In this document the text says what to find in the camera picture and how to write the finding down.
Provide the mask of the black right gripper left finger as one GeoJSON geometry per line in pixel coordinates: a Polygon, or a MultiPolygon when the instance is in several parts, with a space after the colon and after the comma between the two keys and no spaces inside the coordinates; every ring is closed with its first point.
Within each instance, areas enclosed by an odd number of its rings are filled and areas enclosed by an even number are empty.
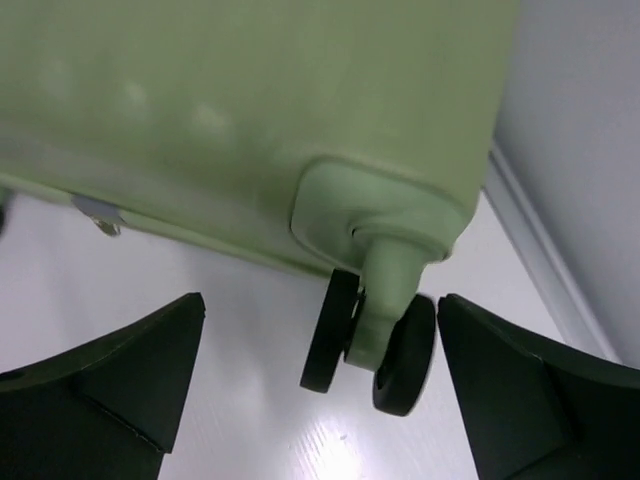
{"type": "Polygon", "coordinates": [[[172,452],[205,305],[188,293],[1,375],[4,479],[156,479],[172,452]]]}

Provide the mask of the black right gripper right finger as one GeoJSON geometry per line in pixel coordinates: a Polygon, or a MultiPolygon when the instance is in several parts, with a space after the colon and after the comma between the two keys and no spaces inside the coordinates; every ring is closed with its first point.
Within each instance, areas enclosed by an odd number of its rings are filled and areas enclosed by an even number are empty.
{"type": "Polygon", "coordinates": [[[440,336],[481,479],[636,479],[639,372],[458,295],[440,336]]]}

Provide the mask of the green hard-shell suitcase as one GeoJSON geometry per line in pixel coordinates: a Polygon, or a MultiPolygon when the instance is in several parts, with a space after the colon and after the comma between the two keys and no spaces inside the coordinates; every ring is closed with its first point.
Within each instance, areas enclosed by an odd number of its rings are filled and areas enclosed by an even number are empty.
{"type": "Polygon", "coordinates": [[[515,1],[5,1],[1,187],[329,279],[300,383],[408,415],[484,183],[515,1]]]}

